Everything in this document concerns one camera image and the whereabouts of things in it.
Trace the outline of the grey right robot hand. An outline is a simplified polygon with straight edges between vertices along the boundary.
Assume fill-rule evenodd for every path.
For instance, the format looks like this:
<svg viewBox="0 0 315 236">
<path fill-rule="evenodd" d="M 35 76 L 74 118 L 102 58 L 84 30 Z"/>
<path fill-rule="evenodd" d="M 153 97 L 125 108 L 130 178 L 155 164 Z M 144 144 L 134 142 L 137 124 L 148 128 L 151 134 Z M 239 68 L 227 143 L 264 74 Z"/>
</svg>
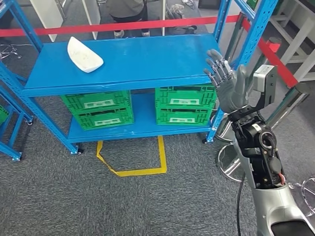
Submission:
<svg viewBox="0 0 315 236">
<path fill-rule="evenodd" d="M 232 69 L 228 61 L 219 52 L 207 51 L 206 63 L 211 70 L 204 72 L 215 88 L 220 107 L 224 113 L 232 113 L 248 105 L 249 74 L 243 64 L 236 70 Z"/>
</svg>

